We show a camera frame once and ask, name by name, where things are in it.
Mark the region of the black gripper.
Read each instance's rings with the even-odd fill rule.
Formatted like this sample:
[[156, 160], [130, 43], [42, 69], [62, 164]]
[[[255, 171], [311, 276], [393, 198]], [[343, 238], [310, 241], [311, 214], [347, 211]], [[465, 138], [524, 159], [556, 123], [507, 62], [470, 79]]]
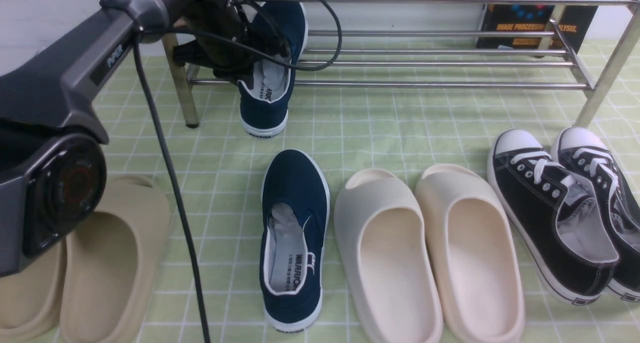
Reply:
[[174, 62], [211, 68], [216, 78], [232, 84], [243, 81], [253, 87], [254, 65], [262, 61], [262, 54], [291, 55], [291, 44], [275, 16], [254, 0], [195, 0], [182, 19], [186, 29], [201, 34], [174, 47]]

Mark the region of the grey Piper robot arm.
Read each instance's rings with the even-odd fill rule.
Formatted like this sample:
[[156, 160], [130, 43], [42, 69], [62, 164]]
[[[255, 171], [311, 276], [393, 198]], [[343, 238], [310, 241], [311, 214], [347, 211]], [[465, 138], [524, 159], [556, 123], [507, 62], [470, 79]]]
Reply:
[[98, 206], [109, 135], [93, 101], [130, 51], [180, 19], [198, 31], [197, 58], [228, 78], [286, 55], [279, 28], [240, 11], [249, 0], [99, 0], [100, 9], [1, 77], [0, 272], [18, 274]]

